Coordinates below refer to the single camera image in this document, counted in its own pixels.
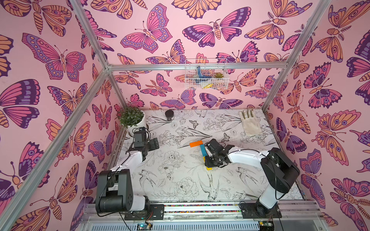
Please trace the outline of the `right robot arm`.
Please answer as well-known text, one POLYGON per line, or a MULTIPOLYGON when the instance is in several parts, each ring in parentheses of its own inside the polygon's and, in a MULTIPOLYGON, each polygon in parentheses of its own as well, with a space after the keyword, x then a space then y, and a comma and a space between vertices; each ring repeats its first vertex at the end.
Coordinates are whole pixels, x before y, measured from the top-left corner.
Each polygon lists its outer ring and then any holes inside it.
POLYGON ((262 169, 269 185, 256 202, 256 209, 269 212, 291 189, 300 175, 298 167, 279 148, 269 151, 222 146, 216 139, 205 143, 205 166, 223 168, 228 164, 245 164, 262 169))

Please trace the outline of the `teal building block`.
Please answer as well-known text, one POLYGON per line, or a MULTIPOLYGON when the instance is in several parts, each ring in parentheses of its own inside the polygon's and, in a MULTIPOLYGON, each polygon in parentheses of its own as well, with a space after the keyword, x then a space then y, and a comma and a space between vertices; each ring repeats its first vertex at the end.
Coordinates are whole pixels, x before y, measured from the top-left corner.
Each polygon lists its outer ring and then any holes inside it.
POLYGON ((204 144, 200 145, 200 150, 201 150, 201 153, 202 153, 203 157, 206 157, 208 155, 207 152, 206 152, 204 144))

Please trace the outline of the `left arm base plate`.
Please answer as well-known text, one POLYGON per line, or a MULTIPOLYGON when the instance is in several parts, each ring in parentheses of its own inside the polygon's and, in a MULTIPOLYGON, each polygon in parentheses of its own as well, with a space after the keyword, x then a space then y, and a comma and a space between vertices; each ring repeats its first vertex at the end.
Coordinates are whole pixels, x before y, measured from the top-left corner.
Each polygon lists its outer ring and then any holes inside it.
POLYGON ((151 204, 142 211, 130 211, 125 214, 125 220, 163 220, 164 204, 151 204))

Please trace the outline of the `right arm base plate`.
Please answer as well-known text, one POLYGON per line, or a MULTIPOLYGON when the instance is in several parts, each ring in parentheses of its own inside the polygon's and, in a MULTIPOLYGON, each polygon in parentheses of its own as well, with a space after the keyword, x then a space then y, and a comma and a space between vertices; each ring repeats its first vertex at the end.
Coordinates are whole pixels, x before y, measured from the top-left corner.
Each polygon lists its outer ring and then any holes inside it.
POLYGON ((240 202, 239 208, 244 219, 282 218, 282 214, 280 212, 278 205, 275 205, 272 209, 266 209, 262 205, 257 205, 256 203, 240 202))

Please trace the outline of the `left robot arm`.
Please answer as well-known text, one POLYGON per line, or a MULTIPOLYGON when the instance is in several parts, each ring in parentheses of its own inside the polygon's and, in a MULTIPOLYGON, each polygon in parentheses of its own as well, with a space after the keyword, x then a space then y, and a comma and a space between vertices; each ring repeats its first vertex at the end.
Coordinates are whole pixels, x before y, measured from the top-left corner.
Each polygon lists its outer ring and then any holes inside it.
POLYGON ((133 130, 133 142, 128 157, 110 170, 102 171, 97 180, 95 209, 100 217, 115 213, 131 213, 144 219, 150 215, 147 196, 134 194, 131 172, 146 160, 150 146, 150 132, 145 127, 133 130))

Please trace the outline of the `orange building block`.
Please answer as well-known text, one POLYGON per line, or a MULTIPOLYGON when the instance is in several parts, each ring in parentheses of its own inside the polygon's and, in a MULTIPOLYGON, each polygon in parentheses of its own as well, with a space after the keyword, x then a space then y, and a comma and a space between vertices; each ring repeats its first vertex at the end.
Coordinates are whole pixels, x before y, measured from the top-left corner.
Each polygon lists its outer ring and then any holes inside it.
POLYGON ((195 141, 189 144, 190 147, 197 147, 203 145, 203 141, 195 141))

